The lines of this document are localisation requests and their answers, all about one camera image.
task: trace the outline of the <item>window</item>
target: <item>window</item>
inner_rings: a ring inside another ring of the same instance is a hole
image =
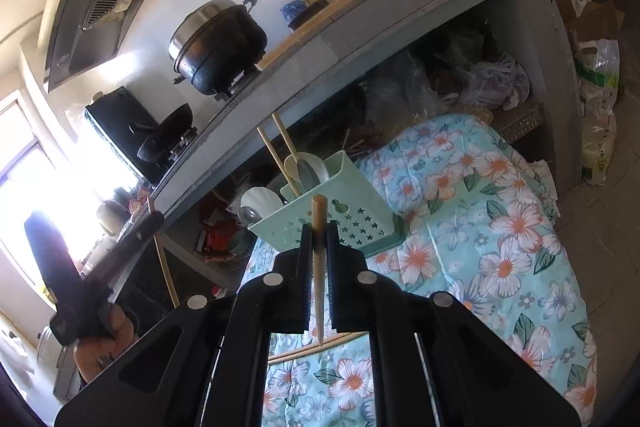
[[[17,101],[0,112],[0,241],[34,286],[42,287],[43,281],[25,220],[36,209],[46,213],[80,264],[103,234],[95,218],[99,205],[70,167],[54,167]]]

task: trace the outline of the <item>basket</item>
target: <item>basket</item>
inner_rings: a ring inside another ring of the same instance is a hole
[[[278,251],[300,244],[302,225],[311,224],[311,199],[322,194],[328,200],[329,221],[337,221],[340,242],[360,250],[365,257],[389,250],[404,241],[404,221],[367,181],[344,151],[324,161],[327,181],[296,198],[289,185],[281,194],[282,208],[251,225],[249,230]]]

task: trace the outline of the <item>pot handle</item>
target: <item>pot handle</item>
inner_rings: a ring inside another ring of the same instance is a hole
[[[254,6],[258,4],[258,0],[243,0],[242,4],[245,5],[244,7],[246,7],[247,4],[250,4],[251,6],[246,9],[246,12],[251,13],[251,10],[254,9]]]

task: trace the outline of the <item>floor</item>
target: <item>floor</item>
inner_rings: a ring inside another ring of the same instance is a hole
[[[640,0],[614,2],[626,13],[625,96],[614,109],[618,136],[606,183],[580,184],[561,197],[556,224],[598,346],[596,415],[640,353]]]

